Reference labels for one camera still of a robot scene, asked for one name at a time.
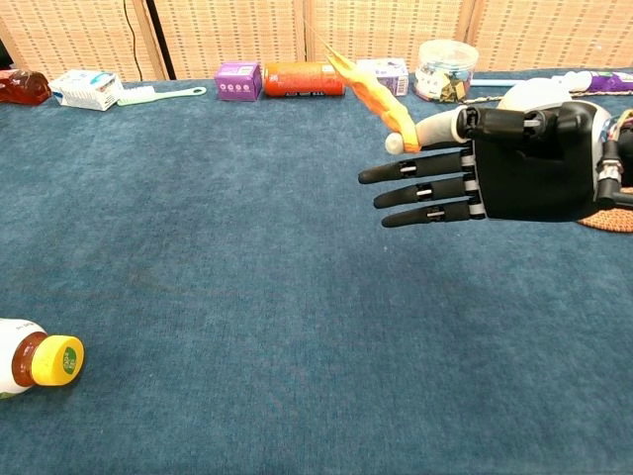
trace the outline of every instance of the honey bottle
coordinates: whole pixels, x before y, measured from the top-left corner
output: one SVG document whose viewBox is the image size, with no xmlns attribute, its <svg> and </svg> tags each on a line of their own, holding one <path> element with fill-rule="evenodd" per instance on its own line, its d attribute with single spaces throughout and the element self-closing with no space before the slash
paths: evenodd
<svg viewBox="0 0 633 475">
<path fill-rule="evenodd" d="M 84 348 L 75 336 L 49 335 L 27 320 L 0 319 L 0 399 L 33 386 L 63 386 L 83 365 Z"/>
<path fill-rule="evenodd" d="M 0 102 L 38 106 L 52 95 L 40 72 L 25 69 L 0 71 Z"/>
</svg>

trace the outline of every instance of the plastic bottle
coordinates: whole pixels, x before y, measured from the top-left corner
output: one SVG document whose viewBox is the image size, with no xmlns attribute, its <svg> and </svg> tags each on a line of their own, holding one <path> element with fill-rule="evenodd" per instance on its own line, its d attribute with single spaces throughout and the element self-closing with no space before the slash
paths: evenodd
<svg viewBox="0 0 633 475">
<path fill-rule="evenodd" d="M 27 320 L 0 319 L 0 399 L 33 386 L 63 386 L 83 365 L 84 348 L 75 336 L 48 335 Z"/>
<path fill-rule="evenodd" d="M 570 71 L 553 76 L 570 92 L 625 92 L 633 91 L 633 74 L 608 71 Z"/>
<path fill-rule="evenodd" d="M 0 102 L 37 106 L 51 94 L 48 81 L 40 72 L 0 70 Z"/>
</svg>

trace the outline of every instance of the cork coaster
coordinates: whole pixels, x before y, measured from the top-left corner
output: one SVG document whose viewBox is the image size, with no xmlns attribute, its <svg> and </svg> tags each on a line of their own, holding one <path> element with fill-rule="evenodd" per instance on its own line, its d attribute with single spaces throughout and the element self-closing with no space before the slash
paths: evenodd
<svg viewBox="0 0 633 475">
<path fill-rule="evenodd" d="M 633 188 L 622 188 L 625 193 L 633 192 Z M 596 214 L 579 221 L 583 226 L 613 233 L 633 233 L 633 211 L 608 210 L 598 211 Z"/>
</svg>

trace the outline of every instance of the woven panel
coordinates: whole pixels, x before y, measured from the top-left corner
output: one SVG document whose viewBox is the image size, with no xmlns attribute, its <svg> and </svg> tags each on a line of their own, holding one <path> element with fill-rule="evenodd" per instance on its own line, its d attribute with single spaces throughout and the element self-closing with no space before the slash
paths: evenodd
<svg viewBox="0 0 633 475">
<path fill-rule="evenodd" d="M 478 0 L 470 43 L 479 70 L 627 67 L 633 64 L 630 0 Z"/>
<path fill-rule="evenodd" d="M 633 193 L 633 188 L 622 188 L 623 193 Z M 633 211 L 598 211 L 593 216 L 580 220 L 581 225 L 613 233 L 633 233 Z"/>
<path fill-rule="evenodd" d="M 305 59 L 303 0 L 156 0 L 178 79 L 213 77 L 224 61 Z"/>
<path fill-rule="evenodd" d="M 308 21 L 316 35 L 308 30 L 308 58 L 325 59 L 318 35 L 352 60 L 403 57 L 413 71 L 423 42 L 457 39 L 462 3 L 460 0 L 312 0 Z"/>
<path fill-rule="evenodd" d="M 136 56 L 143 79 L 156 79 L 132 0 L 128 17 L 136 34 Z M 72 68 L 117 72 L 139 80 L 133 37 L 123 0 L 2 0 L 7 44 L 18 66 L 42 72 L 49 80 Z"/>
</svg>

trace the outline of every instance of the orange container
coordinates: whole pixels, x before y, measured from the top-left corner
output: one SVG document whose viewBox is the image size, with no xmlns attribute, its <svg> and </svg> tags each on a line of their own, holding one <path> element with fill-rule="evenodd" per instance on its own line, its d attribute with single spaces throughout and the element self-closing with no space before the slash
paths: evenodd
<svg viewBox="0 0 633 475">
<path fill-rule="evenodd" d="M 271 62 L 263 75 L 264 93 L 271 97 L 345 94 L 343 81 L 326 62 Z"/>
</svg>

